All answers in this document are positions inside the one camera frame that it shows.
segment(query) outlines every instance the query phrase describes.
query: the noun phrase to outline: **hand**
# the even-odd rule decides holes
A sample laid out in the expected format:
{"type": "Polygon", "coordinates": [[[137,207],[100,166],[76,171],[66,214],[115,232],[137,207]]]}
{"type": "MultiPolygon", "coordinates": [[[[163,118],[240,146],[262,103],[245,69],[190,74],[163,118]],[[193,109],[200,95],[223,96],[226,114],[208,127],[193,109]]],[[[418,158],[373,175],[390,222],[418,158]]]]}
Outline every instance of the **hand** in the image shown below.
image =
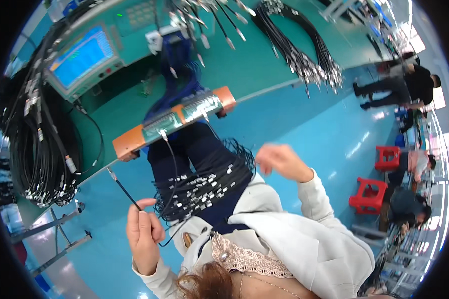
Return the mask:
{"type": "Polygon", "coordinates": [[[255,161],[265,176],[276,170],[287,179],[300,183],[309,182],[314,177],[314,172],[301,161],[289,145],[263,145],[255,161]]]}
{"type": "Polygon", "coordinates": [[[404,235],[409,230],[409,223],[406,222],[405,224],[401,225],[401,234],[404,235]]]}
{"type": "MultiPolygon", "coordinates": [[[[155,199],[143,199],[136,202],[140,208],[152,206],[155,199]]],[[[139,211],[135,205],[128,210],[126,236],[130,243],[133,260],[142,275],[152,275],[160,259],[157,244],[165,239],[165,230],[153,212],[139,211]]]]}

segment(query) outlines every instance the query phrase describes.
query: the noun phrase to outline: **cable bundle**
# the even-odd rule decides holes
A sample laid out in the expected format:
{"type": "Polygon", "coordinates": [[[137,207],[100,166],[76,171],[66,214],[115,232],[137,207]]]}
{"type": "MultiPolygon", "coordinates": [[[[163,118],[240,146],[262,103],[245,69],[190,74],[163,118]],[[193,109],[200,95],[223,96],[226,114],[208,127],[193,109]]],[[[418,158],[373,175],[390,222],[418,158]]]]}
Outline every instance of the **cable bundle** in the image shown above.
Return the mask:
{"type": "Polygon", "coordinates": [[[251,151],[235,139],[223,140],[223,144],[236,155],[233,163],[229,164],[228,157],[223,157],[218,150],[195,165],[192,174],[154,182],[157,189],[155,211],[165,221],[187,220],[251,178],[255,171],[251,151]]]}
{"type": "Polygon", "coordinates": [[[43,62],[54,40],[90,9],[88,0],[67,18],[55,23],[30,58],[0,93],[0,129],[9,137],[10,169],[15,190],[32,203],[47,207],[69,203],[77,193],[77,175],[83,172],[81,139],[67,113],[63,98],[43,81],[43,62]]]}
{"type": "Polygon", "coordinates": [[[317,29],[303,14],[283,4],[281,0],[264,0],[257,5],[255,11],[256,17],[252,18],[253,22],[271,40],[276,57],[279,58],[276,51],[277,47],[286,59],[291,71],[296,72],[299,78],[306,83],[308,97],[307,84],[316,83],[319,86],[321,81],[325,81],[326,85],[329,85],[337,93],[337,88],[342,85],[341,68],[329,54],[328,48],[317,29]],[[274,25],[269,18],[273,14],[279,14],[296,22],[308,33],[315,46],[318,65],[308,55],[296,48],[284,33],[274,25]]]}

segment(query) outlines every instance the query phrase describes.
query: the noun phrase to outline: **blue screen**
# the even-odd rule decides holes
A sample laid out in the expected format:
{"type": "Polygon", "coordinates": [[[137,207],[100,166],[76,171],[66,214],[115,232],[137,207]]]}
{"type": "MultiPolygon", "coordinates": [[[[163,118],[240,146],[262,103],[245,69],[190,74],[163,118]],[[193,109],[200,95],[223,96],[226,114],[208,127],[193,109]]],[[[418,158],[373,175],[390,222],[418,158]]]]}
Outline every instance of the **blue screen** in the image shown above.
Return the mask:
{"type": "Polygon", "coordinates": [[[68,89],[97,66],[114,56],[101,26],[88,31],[49,67],[68,89]]]}

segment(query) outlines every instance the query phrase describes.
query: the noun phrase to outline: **dark blue pants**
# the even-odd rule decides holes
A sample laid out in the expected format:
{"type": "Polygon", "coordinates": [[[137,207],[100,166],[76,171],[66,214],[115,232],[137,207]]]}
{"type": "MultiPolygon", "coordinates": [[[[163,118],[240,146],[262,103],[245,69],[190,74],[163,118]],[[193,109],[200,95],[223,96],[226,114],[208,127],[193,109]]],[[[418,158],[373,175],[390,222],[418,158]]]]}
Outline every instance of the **dark blue pants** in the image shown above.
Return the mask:
{"type": "MultiPolygon", "coordinates": [[[[169,140],[173,153],[175,154],[178,176],[190,175],[190,161],[195,168],[198,165],[206,163],[206,158],[216,151],[219,152],[219,159],[215,161],[213,168],[227,167],[236,160],[236,155],[230,152],[223,143],[215,137],[205,123],[193,123],[178,131],[177,137],[169,140]]],[[[148,161],[151,164],[153,175],[156,182],[167,182],[170,178],[175,178],[175,164],[171,152],[164,140],[156,141],[149,146],[148,161]]],[[[233,187],[213,206],[200,211],[197,216],[203,218],[214,227],[219,233],[232,232],[236,227],[229,227],[227,219],[233,214],[234,207],[241,194],[248,186],[252,178],[252,172],[249,172],[242,183],[233,187]]],[[[163,204],[170,200],[171,190],[163,188],[159,190],[163,204]]]]}
{"type": "Polygon", "coordinates": [[[404,175],[407,172],[407,157],[409,156],[408,152],[403,152],[399,157],[399,168],[387,175],[389,179],[389,183],[394,186],[400,186],[403,182],[404,175]]]}

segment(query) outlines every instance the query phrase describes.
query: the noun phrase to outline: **green workbench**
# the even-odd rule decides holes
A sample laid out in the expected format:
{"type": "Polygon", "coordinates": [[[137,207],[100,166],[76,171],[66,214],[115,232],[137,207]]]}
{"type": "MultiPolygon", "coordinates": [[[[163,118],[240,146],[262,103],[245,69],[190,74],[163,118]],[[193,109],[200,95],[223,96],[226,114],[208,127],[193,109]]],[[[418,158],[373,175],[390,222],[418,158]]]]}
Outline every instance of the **green workbench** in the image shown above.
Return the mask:
{"type": "MultiPolygon", "coordinates": [[[[251,8],[256,7],[258,3],[257,0],[243,2],[251,8]]],[[[341,18],[336,20],[336,23],[327,22],[318,13],[324,10],[325,6],[317,0],[284,0],[284,2],[299,10],[313,23],[331,56],[341,68],[348,69],[381,61],[366,37],[368,33],[366,27],[348,23],[341,18]]],[[[207,24],[212,32],[208,37],[210,49],[205,49],[201,41],[197,41],[205,63],[205,68],[201,68],[201,85],[209,89],[228,86],[234,98],[240,102],[298,82],[297,75],[290,71],[285,60],[281,56],[279,59],[275,57],[268,37],[254,25],[251,16],[243,11],[240,13],[249,22],[245,25],[236,21],[246,37],[246,42],[241,40],[226,16],[221,11],[217,12],[236,51],[229,47],[216,23],[207,24]]],[[[311,39],[299,25],[281,16],[271,18],[297,47],[314,61],[317,60],[311,39]]],[[[106,166],[118,161],[112,141],[140,124],[150,106],[165,92],[165,81],[159,76],[150,96],[145,98],[139,93],[142,86],[140,81],[145,78],[150,67],[154,66],[157,69],[157,64],[156,57],[146,57],[103,80],[100,83],[100,93],[90,90],[81,97],[85,110],[100,127],[105,145],[102,158],[97,165],[79,177],[81,184],[89,181],[95,173],[106,166]]],[[[95,126],[79,112],[72,111],[70,115],[83,140],[83,164],[88,168],[96,159],[100,148],[99,134],[95,126]]],[[[40,215],[42,210],[37,209],[35,214],[40,215]]]]}

